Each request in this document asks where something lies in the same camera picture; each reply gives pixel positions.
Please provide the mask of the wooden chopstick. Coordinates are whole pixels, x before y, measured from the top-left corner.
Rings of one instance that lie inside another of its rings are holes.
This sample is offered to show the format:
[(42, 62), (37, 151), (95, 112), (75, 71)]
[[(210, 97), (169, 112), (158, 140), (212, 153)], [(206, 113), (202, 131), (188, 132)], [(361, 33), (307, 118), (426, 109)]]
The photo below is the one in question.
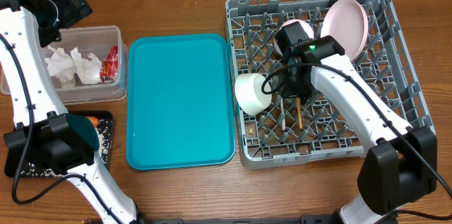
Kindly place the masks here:
[(297, 115), (298, 115), (298, 123), (299, 123), (299, 129), (303, 129), (303, 121), (302, 121), (302, 110), (301, 110), (301, 99), (296, 98), (296, 105), (297, 105)]

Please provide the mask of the white plastic fork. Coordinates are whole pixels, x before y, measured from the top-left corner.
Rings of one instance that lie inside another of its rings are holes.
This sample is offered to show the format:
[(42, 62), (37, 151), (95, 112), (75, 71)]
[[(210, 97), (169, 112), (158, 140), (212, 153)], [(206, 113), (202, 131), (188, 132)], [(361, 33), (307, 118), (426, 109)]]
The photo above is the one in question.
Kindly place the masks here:
[(282, 115), (281, 128), (282, 128), (282, 131), (286, 131), (285, 110), (284, 110), (284, 100), (283, 99), (281, 99), (281, 101), (280, 101), (280, 111), (281, 111), (281, 115)]

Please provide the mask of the small white plate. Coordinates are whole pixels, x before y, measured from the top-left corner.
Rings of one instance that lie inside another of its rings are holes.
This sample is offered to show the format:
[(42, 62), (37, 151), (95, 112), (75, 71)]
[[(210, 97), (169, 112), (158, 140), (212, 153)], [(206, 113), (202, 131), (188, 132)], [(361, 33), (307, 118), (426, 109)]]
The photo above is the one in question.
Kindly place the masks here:
[(262, 91), (265, 77), (260, 73), (238, 75), (234, 83), (234, 93), (241, 109), (248, 115), (256, 115), (271, 104), (271, 95)]

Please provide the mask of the pink bowl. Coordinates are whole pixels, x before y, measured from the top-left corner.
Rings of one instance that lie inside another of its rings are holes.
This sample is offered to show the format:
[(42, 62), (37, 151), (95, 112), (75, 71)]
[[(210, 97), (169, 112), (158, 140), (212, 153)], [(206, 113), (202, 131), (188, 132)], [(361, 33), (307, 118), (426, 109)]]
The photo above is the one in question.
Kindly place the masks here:
[[(281, 27), (276, 30), (276, 32), (278, 33), (283, 28), (283, 26), (289, 25), (291, 23), (298, 23), (298, 24), (300, 24), (302, 26), (303, 30), (305, 31), (305, 33), (308, 35), (308, 37), (310, 39), (314, 39), (314, 30), (312, 29), (310, 24), (308, 24), (304, 20), (300, 20), (300, 19), (291, 19), (291, 20), (285, 21), (281, 25)], [(273, 38), (273, 44), (274, 44), (274, 48), (275, 48), (277, 54), (279, 54), (282, 57), (283, 53), (282, 53), (282, 51), (280, 50), (280, 48), (279, 48), (279, 46), (277, 44), (276, 37)]]

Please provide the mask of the white tissue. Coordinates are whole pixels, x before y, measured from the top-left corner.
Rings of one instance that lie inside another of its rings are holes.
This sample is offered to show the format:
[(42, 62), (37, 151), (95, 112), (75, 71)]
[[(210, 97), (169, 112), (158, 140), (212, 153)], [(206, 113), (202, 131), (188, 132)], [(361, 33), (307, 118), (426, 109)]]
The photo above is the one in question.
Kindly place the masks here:
[(47, 48), (53, 52), (50, 58), (44, 59), (47, 63), (49, 75), (56, 77), (62, 88), (75, 87), (76, 65), (72, 57), (65, 53), (61, 47), (55, 49), (49, 45)]

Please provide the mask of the white napkin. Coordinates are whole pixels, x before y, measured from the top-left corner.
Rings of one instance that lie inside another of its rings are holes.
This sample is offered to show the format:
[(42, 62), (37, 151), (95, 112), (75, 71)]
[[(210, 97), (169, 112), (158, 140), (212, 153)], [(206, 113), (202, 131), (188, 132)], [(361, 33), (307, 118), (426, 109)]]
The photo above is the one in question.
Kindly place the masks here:
[(85, 59), (77, 47), (72, 49), (70, 54), (76, 66), (76, 73), (82, 84), (94, 85), (102, 82), (100, 78), (102, 62), (95, 54), (89, 53), (88, 58)]

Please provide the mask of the large pink plate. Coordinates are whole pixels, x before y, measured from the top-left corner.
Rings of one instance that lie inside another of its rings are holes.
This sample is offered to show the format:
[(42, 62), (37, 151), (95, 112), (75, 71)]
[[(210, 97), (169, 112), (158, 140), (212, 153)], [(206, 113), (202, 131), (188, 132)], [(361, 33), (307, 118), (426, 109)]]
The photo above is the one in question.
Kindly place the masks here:
[(330, 35), (354, 61), (364, 49), (368, 36), (368, 20), (364, 8), (355, 0), (338, 0), (328, 10), (320, 37)]

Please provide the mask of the red snack wrapper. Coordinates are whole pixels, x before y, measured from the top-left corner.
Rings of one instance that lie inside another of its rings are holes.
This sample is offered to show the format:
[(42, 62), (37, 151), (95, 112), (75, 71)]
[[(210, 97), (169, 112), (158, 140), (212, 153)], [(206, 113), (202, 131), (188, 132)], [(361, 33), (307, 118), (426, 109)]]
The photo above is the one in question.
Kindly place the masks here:
[(113, 46), (110, 53), (102, 61), (100, 69), (100, 79), (103, 83), (115, 81), (119, 68), (119, 48)]

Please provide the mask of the orange carrot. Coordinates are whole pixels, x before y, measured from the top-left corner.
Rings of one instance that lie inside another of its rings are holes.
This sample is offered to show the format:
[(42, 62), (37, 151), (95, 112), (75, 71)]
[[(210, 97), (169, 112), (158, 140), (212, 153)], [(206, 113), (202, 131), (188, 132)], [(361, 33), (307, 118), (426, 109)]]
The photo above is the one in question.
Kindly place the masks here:
[(90, 120), (90, 122), (91, 122), (91, 124), (92, 124), (93, 126), (98, 126), (98, 124), (99, 124), (99, 119), (98, 119), (97, 117), (91, 117), (91, 116), (89, 116), (88, 119)]

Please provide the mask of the rice and peanuts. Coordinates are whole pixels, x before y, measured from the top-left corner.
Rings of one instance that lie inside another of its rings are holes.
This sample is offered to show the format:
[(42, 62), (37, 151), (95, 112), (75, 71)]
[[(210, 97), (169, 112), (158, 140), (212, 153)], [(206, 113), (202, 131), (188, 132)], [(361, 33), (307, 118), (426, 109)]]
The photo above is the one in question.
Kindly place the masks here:
[[(112, 117), (99, 118), (99, 124), (96, 127), (97, 136), (100, 142), (98, 153), (105, 167), (109, 170), (110, 151), (113, 144), (114, 120)], [(51, 169), (42, 169), (34, 163), (24, 162), (24, 166), (20, 172), (20, 178), (53, 178), (63, 177), (63, 175), (55, 174)]]

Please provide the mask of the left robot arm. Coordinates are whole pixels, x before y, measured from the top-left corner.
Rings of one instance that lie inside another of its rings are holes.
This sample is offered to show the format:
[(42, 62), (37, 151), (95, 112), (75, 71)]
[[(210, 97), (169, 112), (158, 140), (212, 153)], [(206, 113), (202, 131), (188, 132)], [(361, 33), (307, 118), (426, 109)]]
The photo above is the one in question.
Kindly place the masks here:
[(4, 135), (5, 173), (18, 179), (24, 163), (50, 169), (84, 195), (103, 223), (145, 223), (102, 162), (92, 122), (68, 112), (40, 54), (91, 11), (86, 0), (1, 0), (1, 67), (15, 126)]

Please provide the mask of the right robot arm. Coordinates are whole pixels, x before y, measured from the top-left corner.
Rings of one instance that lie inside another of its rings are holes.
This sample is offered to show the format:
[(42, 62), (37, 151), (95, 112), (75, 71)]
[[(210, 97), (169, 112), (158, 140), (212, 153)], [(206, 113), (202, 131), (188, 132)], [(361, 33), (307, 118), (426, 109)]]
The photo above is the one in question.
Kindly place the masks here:
[(386, 105), (356, 72), (348, 48), (330, 35), (315, 40), (302, 24), (285, 23), (275, 34), (276, 49), (287, 62), (276, 71), (275, 90), (303, 101), (320, 91), (352, 127), (365, 154), (359, 194), (331, 221), (395, 223), (401, 206), (436, 190), (436, 135), (428, 126), (413, 127)]

